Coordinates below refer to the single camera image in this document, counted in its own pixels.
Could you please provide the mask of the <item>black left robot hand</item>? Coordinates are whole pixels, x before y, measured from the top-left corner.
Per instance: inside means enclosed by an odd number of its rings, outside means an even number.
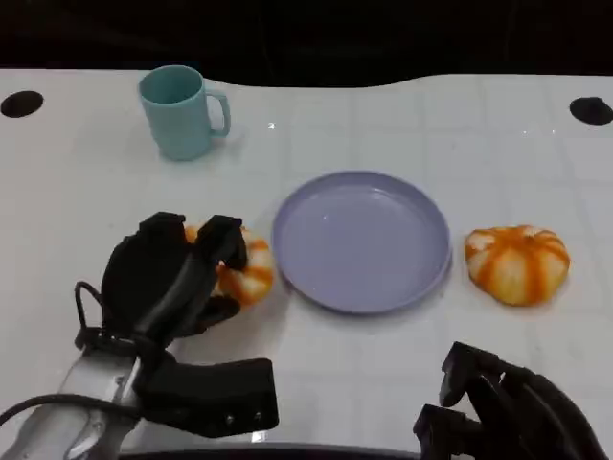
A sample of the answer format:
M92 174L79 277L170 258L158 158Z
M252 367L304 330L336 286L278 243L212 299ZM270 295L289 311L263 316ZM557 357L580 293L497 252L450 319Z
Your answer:
M212 216L189 241L186 218L158 212L113 250L102 277L103 324L161 348L236 316L220 292L221 264L247 265L240 218Z

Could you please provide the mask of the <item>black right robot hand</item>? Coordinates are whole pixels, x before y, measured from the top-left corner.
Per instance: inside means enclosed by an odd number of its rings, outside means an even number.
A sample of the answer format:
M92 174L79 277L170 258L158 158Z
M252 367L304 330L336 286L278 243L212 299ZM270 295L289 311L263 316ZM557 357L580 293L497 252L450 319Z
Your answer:
M579 407L549 379L453 343L436 405L414 424L423 459L603 459Z

